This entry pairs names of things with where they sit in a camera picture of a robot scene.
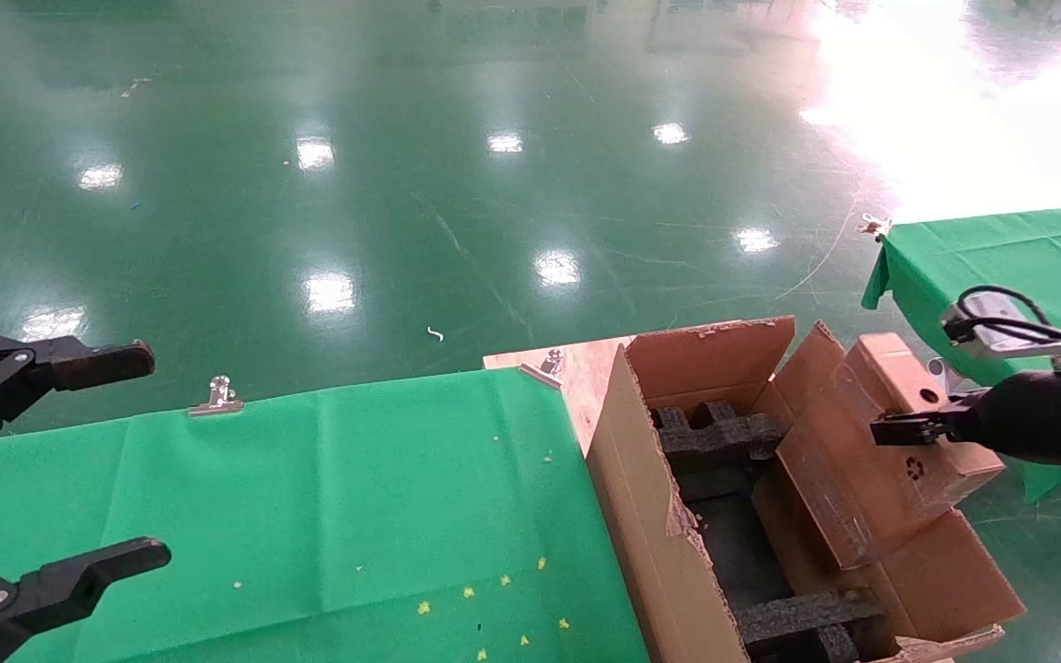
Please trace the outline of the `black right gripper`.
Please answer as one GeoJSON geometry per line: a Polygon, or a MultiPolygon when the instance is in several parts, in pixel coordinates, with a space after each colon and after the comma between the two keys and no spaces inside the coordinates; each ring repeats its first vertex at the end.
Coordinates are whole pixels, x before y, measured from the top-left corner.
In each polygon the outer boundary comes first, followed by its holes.
{"type": "Polygon", "coordinates": [[[1061,373],[1019,372],[955,401],[956,414],[898,413],[871,421],[880,448],[926,448],[949,433],[1027,463],[1061,466],[1061,373]]]}

